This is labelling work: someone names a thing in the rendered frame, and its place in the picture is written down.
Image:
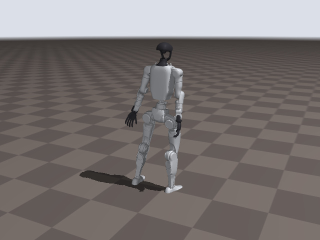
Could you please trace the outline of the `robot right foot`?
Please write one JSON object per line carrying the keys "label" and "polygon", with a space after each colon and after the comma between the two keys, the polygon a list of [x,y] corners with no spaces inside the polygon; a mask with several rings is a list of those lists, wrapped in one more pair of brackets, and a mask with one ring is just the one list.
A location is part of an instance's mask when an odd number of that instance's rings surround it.
{"label": "robot right foot", "polygon": [[174,188],[172,188],[172,189],[171,189],[170,186],[167,187],[164,192],[169,194],[169,193],[177,191],[177,190],[179,190],[179,189],[181,189],[183,187],[182,185],[173,185],[173,186],[174,186]]}

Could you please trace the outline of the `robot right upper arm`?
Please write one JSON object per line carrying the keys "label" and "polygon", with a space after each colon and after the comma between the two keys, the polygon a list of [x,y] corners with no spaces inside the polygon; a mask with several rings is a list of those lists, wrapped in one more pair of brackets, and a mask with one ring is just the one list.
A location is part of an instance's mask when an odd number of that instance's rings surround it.
{"label": "robot right upper arm", "polygon": [[172,67],[171,74],[174,77],[174,88],[175,88],[174,97],[176,99],[179,99],[180,93],[182,92],[182,86],[183,86],[183,71],[180,68]]}

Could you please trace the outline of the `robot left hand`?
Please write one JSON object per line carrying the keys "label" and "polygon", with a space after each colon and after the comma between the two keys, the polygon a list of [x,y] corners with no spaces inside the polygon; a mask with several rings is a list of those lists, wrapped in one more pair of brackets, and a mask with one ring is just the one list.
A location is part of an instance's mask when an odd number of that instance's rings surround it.
{"label": "robot left hand", "polygon": [[[128,114],[128,116],[127,116],[127,118],[126,118],[126,120],[125,120],[125,124],[127,124],[127,126],[128,126],[128,124],[129,124],[129,127],[132,127],[133,128],[133,122],[134,122],[134,120],[135,120],[135,124],[137,124],[137,118],[136,118],[136,114],[138,113],[138,111],[136,112],[136,111],[133,111],[134,110],[134,107],[135,106],[133,106],[132,107],[132,109],[131,109],[131,113],[129,113]],[[129,122],[130,121],[130,122]],[[131,125],[131,126],[130,126]]]}

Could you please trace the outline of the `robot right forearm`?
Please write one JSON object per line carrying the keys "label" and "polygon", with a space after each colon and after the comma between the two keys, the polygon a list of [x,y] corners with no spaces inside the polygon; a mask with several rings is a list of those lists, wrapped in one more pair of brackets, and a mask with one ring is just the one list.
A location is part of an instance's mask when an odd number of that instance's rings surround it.
{"label": "robot right forearm", "polygon": [[180,119],[182,119],[182,112],[183,112],[183,103],[184,103],[185,93],[182,91],[180,93],[179,99],[175,100],[175,119],[177,115],[180,115]]}

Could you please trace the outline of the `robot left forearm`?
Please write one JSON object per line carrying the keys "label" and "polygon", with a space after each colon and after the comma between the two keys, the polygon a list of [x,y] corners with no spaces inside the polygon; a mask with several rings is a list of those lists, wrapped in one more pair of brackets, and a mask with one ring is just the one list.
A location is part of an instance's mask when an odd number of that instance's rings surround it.
{"label": "robot left forearm", "polygon": [[[140,89],[139,89],[140,90]],[[137,92],[137,97],[136,97],[136,101],[134,102],[134,109],[133,111],[137,112],[139,110],[139,108],[141,107],[142,105],[142,101],[143,101],[143,98],[144,98],[144,94],[141,93],[140,91],[138,90]]]}

